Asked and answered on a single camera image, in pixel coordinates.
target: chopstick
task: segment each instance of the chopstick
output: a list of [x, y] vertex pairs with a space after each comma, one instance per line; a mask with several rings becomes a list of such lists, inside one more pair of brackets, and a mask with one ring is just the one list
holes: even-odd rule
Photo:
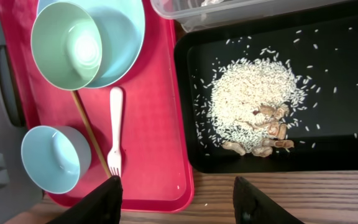
[[75, 105], [77, 106], [78, 111], [80, 112], [82, 121], [85, 124], [86, 131], [88, 132], [88, 135], [91, 138], [92, 145], [93, 145], [94, 149], [96, 150], [96, 153], [98, 154], [100, 163], [102, 164], [102, 167], [103, 167], [104, 171], [106, 172], [107, 177], [110, 178], [111, 173], [110, 173], [109, 167], [107, 166], [107, 163], [106, 163], [106, 160], [104, 159], [103, 153], [100, 150], [98, 141], [96, 140], [96, 138], [94, 136], [94, 133], [92, 131], [92, 127], [91, 127], [90, 122], [88, 120], [88, 117], [86, 116], [85, 110], [84, 110], [84, 108], [83, 108], [83, 106], [81, 104], [80, 97], [78, 96], [78, 92], [77, 91], [71, 91], [71, 95], [72, 95], [72, 97], [74, 99], [74, 102], [75, 102]]

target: blue plate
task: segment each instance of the blue plate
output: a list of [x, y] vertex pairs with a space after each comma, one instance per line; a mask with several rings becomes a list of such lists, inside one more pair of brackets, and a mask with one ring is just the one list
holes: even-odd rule
[[[61, 0], [40, 0], [43, 8]], [[101, 88], [120, 80], [135, 63], [145, 35], [142, 0], [65, 0], [84, 8], [95, 20], [103, 41], [101, 68], [105, 72], [86, 88]]]

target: black tray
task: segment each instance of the black tray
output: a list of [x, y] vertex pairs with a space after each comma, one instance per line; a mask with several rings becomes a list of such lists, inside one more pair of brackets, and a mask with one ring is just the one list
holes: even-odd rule
[[[318, 94], [310, 91], [306, 98], [305, 106], [309, 109], [297, 112], [296, 117], [303, 120], [303, 125], [288, 130], [295, 148], [291, 153], [280, 150], [277, 154], [274, 150], [267, 158], [251, 154], [241, 157], [215, 147], [205, 131], [202, 138], [208, 145], [205, 149], [197, 138], [196, 121], [204, 122], [205, 128], [211, 129], [210, 134], [213, 131], [205, 115], [196, 116], [195, 109], [199, 108], [193, 105], [193, 100], [198, 94], [210, 99], [211, 87], [202, 88], [200, 78], [209, 83], [214, 75], [212, 69], [218, 70], [218, 61], [222, 66], [242, 57], [261, 58], [261, 49], [268, 46], [280, 52], [278, 60], [283, 63], [291, 59], [295, 75], [309, 75], [321, 87]], [[358, 137], [354, 137], [354, 133], [358, 135], [358, 1], [187, 34], [175, 47], [175, 64], [188, 157], [197, 170], [205, 173], [358, 170]], [[308, 65], [313, 65], [313, 69], [307, 69]], [[318, 107], [311, 110], [315, 102]]]

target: fork handle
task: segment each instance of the fork handle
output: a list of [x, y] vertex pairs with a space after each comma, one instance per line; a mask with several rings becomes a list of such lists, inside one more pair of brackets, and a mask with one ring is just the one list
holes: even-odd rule
[[112, 144], [113, 149], [120, 153], [119, 146], [121, 140], [121, 118], [122, 118], [122, 103], [124, 101], [124, 94], [119, 87], [113, 87], [110, 91], [110, 112], [112, 125]]

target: tray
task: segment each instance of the tray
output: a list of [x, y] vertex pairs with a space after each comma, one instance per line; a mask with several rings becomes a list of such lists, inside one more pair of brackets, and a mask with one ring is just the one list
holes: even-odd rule
[[[303, 123], [288, 131], [295, 148], [290, 153], [274, 150], [271, 156], [261, 158], [252, 154], [241, 157], [215, 147], [208, 138], [215, 134], [212, 126], [206, 116], [197, 116], [195, 112], [201, 111], [194, 105], [197, 96], [201, 95], [198, 104], [202, 105], [211, 95], [211, 87], [203, 88], [200, 78], [208, 84], [215, 73], [212, 69], [219, 70], [218, 66], [242, 57], [262, 58], [261, 50], [269, 46], [280, 53], [278, 60], [283, 64], [291, 60], [295, 75], [309, 75], [321, 87], [319, 93], [311, 90], [306, 98], [305, 106], [309, 109], [296, 112], [295, 117]], [[275, 54], [263, 57], [267, 55], [273, 60]], [[358, 170], [358, 1], [187, 34], [175, 47], [175, 64], [188, 156], [197, 170], [206, 173]], [[313, 65], [313, 69], [308, 69], [308, 65]], [[202, 132], [201, 141], [206, 149], [198, 139], [196, 122], [205, 123], [205, 130], [211, 129], [210, 134]]]
[[[71, 93], [49, 85], [32, 59], [30, 33], [37, 1], [0, 0], [0, 18], [27, 127], [67, 125], [90, 139]], [[132, 69], [116, 85], [124, 90], [122, 122], [123, 210], [177, 212], [193, 199], [191, 166], [184, 144], [173, 65], [173, 21], [159, 18], [144, 1], [145, 43]], [[80, 90], [81, 101], [107, 156], [112, 146], [110, 87]], [[71, 207], [107, 179], [94, 149], [88, 172], [67, 194], [49, 194]]]

